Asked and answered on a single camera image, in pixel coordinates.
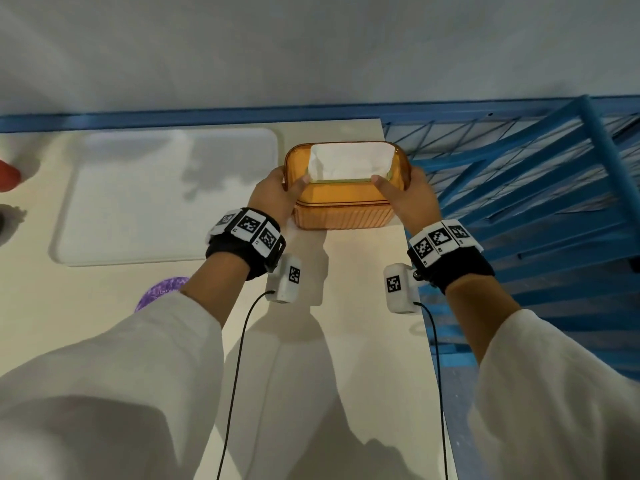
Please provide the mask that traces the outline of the person's right hand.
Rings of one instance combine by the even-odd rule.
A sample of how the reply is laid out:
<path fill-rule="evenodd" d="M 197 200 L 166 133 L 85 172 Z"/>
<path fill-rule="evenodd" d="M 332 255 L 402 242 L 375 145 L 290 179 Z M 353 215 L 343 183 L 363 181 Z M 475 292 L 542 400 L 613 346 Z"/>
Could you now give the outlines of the person's right hand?
<path fill-rule="evenodd" d="M 436 193 L 427 181 L 423 169 L 410 167 L 409 186 L 401 191 L 398 201 L 388 201 L 410 236 L 443 220 Z"/>

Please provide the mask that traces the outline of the orange transparent tissue box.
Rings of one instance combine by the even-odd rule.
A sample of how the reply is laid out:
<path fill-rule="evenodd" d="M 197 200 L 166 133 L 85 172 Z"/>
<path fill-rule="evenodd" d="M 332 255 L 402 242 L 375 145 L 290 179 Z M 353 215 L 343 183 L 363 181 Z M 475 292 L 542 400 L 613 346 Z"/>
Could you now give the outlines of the orange transparent tissue box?
<path fill-rule="evenodd" d="M 284 160 L 286 187 L 300 177 L 308 175 L 310 148 L 314 144 L 320 143 L 299 144 L 286 154 Z M 410 163 L 402 148 L 389 144 L 395 147 L 396 152 L 391 172 L 384 178 L 403 191 L 410 183 Z M 347 183 L 309 181 L 300 199 L 295 203 L 292 214 L 293 222 L 302 230 L 379 228 L 389 224 L 393 217 L 394 211 L 391 205 L 372 184 L 371 178 L 366 181 Z"/>

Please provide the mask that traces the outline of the person's right forearm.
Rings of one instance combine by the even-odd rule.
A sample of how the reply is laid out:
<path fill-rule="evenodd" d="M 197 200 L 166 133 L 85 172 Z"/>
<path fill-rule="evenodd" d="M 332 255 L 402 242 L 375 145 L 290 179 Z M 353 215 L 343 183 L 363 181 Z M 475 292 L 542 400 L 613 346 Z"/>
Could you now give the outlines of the person's right forearm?
<path fill-rule="evenodd" d="M 640 480 L 640 382 L 491 276 L 445 297 L 479 364 L 468 423 L 493 480 Z"/>

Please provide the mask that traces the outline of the person's left hand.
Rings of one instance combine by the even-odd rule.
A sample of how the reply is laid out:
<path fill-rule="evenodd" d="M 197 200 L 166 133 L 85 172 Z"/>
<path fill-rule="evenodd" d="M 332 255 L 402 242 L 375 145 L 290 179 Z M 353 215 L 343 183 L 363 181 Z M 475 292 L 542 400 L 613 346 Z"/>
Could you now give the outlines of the person's left hand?
<path fill-rule="evenodd" d="M 284 167 L 272 170 L 265 179 L 258 183 L 248 201 L 247 206 L 272 217 L 283 228 L 292 216 L 297 201 L 288 201 L 284 187 Z"/>

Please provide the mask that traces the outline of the red round object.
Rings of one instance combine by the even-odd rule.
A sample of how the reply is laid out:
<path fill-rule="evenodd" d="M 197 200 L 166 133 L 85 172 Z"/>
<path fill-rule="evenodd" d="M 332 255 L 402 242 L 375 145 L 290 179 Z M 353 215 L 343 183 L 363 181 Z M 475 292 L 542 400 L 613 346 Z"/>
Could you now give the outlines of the red round object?
<path fill-rule="evenodd" d="M 7 193 L 22 182 L 22 174 L 13 164 L 0 159 L 0 193 Z"/>

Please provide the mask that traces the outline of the blue metal rack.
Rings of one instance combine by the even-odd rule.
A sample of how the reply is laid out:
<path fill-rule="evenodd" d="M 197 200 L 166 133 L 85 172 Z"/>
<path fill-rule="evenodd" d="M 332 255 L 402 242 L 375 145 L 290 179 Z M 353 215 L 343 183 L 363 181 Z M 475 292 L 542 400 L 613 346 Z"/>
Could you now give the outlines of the blue metal rack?
<path fill-rule="evenodd" d="M 435 186 L 444 213 L 487 245 L 503 283 L 565 332 L 640 332 L 635 309 L 572 305 L 640 297 L 640 95 L 479 102 L 290 105 L 0 116 L 0 134 L 377 119 Z"/>

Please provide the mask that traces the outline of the person's left forearm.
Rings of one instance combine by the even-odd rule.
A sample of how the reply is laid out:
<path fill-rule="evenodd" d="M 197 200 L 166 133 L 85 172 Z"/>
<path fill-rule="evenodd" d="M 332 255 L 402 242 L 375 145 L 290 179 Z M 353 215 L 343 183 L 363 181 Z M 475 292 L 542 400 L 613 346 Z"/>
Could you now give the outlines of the person's left forearm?
<path fill-rule="evenodd" d="M 180 291 L 0 377 L 0 480 L 194 480 L 248 274 L 212 254 Z"/>

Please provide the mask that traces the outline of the purple round lid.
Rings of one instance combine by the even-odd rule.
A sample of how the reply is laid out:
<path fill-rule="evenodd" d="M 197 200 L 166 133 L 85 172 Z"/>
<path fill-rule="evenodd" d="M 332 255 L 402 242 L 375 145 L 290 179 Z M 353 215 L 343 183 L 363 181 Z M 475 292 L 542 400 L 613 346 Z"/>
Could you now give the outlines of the purple round lid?
<path fill-rule="evenodd" d="M 180 288 L 186 282 L 188 282 L 188 280 L 189 280 L 189 277 L 187 276 L 174 276 L 174 277 L 166 278 L 160 282 L 157 282 L 156 284 L 151 286 L 151 288 L 149 288 L 147 291 L 143 293 L 142 297 L 140 298 L 140 300 L 138 301 L 134 309 L 134 312 L 135 313 L 139 312 L 141 309 L 148 306 L 149 304 L 154 302 L 156 299 L 162 297 L 167 293 L 180 290 Z"/>

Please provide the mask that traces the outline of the white tissue paper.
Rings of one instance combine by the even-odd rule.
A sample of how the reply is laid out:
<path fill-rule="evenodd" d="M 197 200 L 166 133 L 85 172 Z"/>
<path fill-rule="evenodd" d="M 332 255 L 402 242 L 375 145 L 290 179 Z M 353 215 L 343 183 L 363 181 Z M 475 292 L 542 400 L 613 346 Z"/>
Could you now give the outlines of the white tissue paper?
<path fill-rule="evenodd" d="M 383 142 L 321 143 L 310 148 L 307 173 L 312 183 L 347 183 L 388 177 L 395 147 Z"/>

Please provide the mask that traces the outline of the white plastic tray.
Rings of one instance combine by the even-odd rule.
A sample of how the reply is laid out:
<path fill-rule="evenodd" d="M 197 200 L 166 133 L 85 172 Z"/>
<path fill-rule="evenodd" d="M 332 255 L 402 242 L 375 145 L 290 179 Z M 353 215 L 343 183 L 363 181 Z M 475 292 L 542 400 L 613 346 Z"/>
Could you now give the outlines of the white plastic tray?
<path fill-rule="evenodd" d="M 267 128 L 101 131 L 76 138 L 49 255 L 103 266 L 199 260 L 226 211 L 278 165 Z"/>

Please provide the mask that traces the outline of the black wristband with marker tags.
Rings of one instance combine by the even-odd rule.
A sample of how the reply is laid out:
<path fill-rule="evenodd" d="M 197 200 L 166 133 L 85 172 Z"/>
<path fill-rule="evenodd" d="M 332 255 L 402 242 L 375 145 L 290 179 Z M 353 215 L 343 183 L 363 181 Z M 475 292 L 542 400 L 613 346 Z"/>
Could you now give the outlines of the black wristband with marker tags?
<path fill-rule="evenodd" d="M 207 234 L 205 258 L 216 253 L 239 257 L 249 266 L 247 281 L 272 273 L 286 247 L 276 220 L 261 210 L 228 210 Z"/>
<path fill-rule="evenodd" d="M 445 294 L 469 274 L 495 276 L 483 247 L 457 219 L 444 219 L 409 238 L 407 254 L 421 279 Z"/>

